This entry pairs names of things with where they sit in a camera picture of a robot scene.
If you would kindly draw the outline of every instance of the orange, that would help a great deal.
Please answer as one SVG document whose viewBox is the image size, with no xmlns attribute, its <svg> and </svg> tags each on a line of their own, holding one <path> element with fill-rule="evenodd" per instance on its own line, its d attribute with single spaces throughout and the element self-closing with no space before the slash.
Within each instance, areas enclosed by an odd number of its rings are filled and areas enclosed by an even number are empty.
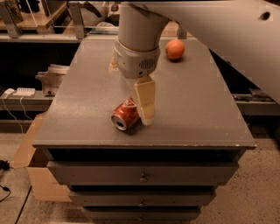
<svg viewBox="0 0 280 224">
<path fill-rule="evenodd" d="M 170 40 L 165 46 L 166 56 L 170 60 L 180 59 L 185 52 L 185 45 L 179 39 Z"/>
</svg>

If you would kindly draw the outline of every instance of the red soda can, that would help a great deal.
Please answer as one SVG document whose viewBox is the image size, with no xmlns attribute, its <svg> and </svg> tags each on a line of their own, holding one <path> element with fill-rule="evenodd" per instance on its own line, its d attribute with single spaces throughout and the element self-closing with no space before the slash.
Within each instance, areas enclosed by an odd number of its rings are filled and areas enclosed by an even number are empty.
<svg viewBox="0 0 280 224">
<path fill-rule="evenodd" d="M 113 124 L 119 130 L 129 129 L 139 118 L 137 105 L 134 103 L 132 97 L 121 103 L 111 116 Z"/>
</svg>

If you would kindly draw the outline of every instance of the metal bracket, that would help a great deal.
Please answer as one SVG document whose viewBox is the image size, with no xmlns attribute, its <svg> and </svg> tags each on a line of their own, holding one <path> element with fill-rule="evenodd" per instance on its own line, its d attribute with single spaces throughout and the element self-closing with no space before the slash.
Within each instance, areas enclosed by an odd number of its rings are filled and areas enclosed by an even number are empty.
<svg viewBox="0 0 280 224">
<path fill-rule="evenodd" d="M 84 27 L 84 22 L 81 16 L 81 9 L 79 2 L 69 2 L 69 10 L 71 12 L 71 17 L 73 20 L 74 30 L 77 39 L 84 39 L 86 36 L 86 31 Z"/>
<path fill-rule="evenodd" d="M 12 16 L 7 9 L 6 0 L 0 0 L 0 15 L 6 25 L 10 38 L 17 39 L 22 34 L 22 32 L 12 19 Z"/>
<path fill-rule="evenodd" d="M 186 39 L 187 30 L 182 28 L 180 25 L 177 30 L 177 38 L 178 39 Z"/>
</svg>

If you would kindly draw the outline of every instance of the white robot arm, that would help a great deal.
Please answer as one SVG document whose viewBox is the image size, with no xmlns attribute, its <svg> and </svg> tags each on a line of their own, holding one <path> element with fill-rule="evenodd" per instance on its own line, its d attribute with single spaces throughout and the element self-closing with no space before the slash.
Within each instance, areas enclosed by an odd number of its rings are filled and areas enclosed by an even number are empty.
<svg viewBox="0 0 280 224">
<path fill-rule="evenodd" d="M 140 86 L 133 98 L 144 124 L 152 122 L 154 83 L 149 74 L 157 67 L 158 42 L 170 20 L 280 103 L 280 10 L 276 5 L 262 0 L 127 2 L 121 7 L 115 61 L 130 85 Z"/>
</svg>

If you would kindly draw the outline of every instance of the concrete floor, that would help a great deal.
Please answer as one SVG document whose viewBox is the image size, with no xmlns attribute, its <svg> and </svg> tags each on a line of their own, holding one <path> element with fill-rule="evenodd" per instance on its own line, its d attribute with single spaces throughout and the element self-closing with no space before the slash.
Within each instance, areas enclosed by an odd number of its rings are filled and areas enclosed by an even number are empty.
<svg viewBox="0 0 280 224">
<path fill-rule="evenodd" d="M 0 159 L 10 161 L 24 134 L 0 133 Z M 280 147 L 269 135 L 255 136 L 257 148 L 248 150 L 240 169 L 216 198 L 189 224 L 280 223 Z M 83 217 L 72 203 L 34 199 L 25 168 L 0 171 L 0 185 L 11 195 L 0 203 L 0 223 L 186 224 L 185 221 L 94 221 Z M 6 192 L 0 189 L 0 199 Z"/>
</svg>

